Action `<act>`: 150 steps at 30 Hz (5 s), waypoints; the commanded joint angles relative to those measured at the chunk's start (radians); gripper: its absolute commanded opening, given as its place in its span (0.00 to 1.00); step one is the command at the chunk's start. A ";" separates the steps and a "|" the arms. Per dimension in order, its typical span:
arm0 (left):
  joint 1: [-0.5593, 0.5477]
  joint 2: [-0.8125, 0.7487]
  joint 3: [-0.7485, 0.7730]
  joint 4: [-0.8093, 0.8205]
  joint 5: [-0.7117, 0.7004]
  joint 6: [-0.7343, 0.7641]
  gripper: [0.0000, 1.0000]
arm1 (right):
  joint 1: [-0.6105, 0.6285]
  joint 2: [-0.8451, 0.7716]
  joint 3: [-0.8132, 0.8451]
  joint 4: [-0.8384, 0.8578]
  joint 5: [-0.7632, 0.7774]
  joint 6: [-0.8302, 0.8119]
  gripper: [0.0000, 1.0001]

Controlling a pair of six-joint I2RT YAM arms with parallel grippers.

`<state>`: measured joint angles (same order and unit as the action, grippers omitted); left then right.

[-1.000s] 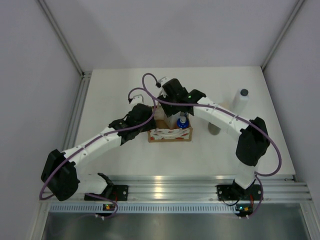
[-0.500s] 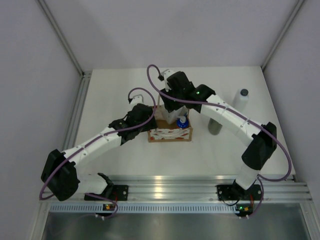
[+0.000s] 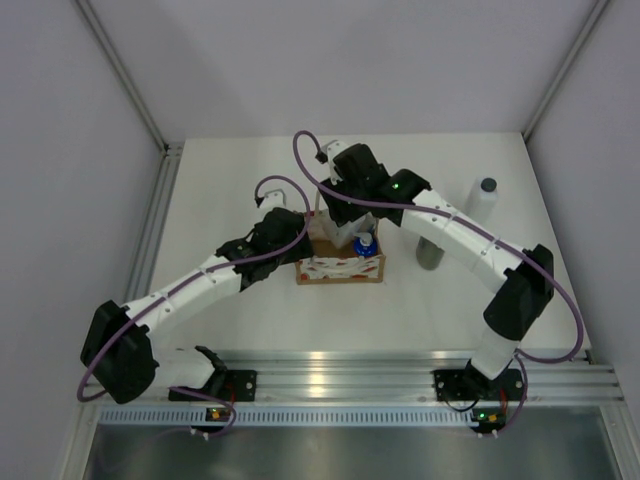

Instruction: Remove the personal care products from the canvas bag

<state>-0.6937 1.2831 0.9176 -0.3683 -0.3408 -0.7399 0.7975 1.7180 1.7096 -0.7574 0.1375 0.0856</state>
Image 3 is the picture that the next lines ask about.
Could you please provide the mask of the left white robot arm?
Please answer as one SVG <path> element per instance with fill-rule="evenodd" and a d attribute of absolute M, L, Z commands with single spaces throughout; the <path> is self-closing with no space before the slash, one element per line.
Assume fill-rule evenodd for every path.
<path fill-rule="evenodd" d="M 310 214 L 275 207 L 250 232 L 219 247 L 195 270 L 143 298 L 109 300 L 93 316 L 80 359 L 86 377 L 126 404 L 149 388 L 193 390 L 207 400 L 226 386 L 226 367 L 209 348 L 164 350 L 162 337 L 215 302 L 266 279 L 283 265 L 312 256 Z"/>

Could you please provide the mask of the small white bottle grey cap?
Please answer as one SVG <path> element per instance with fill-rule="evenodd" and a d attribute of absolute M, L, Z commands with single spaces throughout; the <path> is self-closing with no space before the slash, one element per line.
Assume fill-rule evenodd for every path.
<path fill-rule="evenodd" d="M 328 212 L 324 212 L 321 216 L 322 229 L 336 249 L 341 249 L 351 243 L 356 233 L 368 231 L 375 224 L 373 216 L 369 213 L 357 218 L 353 221 L 347 221 L 339 226 L 331 219 Z"/>

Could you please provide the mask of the patterned canvas bag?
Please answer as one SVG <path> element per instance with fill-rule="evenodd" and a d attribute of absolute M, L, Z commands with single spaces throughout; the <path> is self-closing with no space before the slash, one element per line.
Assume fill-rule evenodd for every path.
<path fill-rule="evenodd" d="M 378 254 L 370 258 L 358 257 L 353 250 L 353 241 L 336 249 L 327 239 L 321 216 L 328 210 L 320 208 L 320 200 L 320 192 L 317 191 L 308 230 L 313 253 L 310 258 L 295 264 L 296 282 L 299 285 L 381 283 L 386 256 L 378 237 L 378 221 L 373 217 L 375 224 L 368 230 L 377 240 Z"/>

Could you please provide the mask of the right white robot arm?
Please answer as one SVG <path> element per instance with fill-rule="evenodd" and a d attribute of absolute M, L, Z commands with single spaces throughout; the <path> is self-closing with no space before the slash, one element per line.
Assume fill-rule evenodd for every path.
<path fill-rule="evenodd" d="M 490 396 L 553 298 L 551 251 L 537 245 L 510 254 L 480 234 L 480 225 L 446 202 L 424 178 L 408 169 L 389 174 L 366 144 L 333 141 L 316 158 L 330 171 L 321 193 L 334 223 L 342 226 L 366 214 L 387 219 L 458 260 L 493 293 L 483 312 L 486 329 L 461 379 L 475 396 Z"/>

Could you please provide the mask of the grey pump bottle beige top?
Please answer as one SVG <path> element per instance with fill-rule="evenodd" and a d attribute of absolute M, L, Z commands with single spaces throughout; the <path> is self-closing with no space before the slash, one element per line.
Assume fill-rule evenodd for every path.
<path fill-rule="evenodd" d="M 444 251 L 428 239 L 421 237 L 416 247 L 416 260 L 425 270 L 433 271 L 438 268 Z"/>

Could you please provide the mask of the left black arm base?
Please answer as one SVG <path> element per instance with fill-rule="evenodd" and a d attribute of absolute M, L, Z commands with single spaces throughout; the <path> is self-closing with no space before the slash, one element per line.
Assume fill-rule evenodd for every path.
<path fill-rule="evenodd" d="M 258 373 L 255 370 L 228 370 L 219 390 L 219 398 L 229 403 L 254 402 Z"/>

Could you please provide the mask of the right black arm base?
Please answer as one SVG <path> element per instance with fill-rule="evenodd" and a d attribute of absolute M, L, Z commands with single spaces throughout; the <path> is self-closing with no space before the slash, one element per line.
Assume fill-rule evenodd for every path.
<path fill-rule="evenodd" d="M 432 374 L 439 401 L 492 400 L 503 388 L 499 379 L 490 380 L 473 368 L 439 369 Z"/>

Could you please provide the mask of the large white bottle grey cap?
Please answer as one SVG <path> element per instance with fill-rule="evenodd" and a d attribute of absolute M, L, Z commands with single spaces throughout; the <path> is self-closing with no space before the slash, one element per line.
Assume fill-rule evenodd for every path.
<path fill-rule="evenodd" d="M 493 177 L 479 177 L 469 191 L 464 213 L 477 224 L 486 226 L 498 198 L 497 180 Z"/>

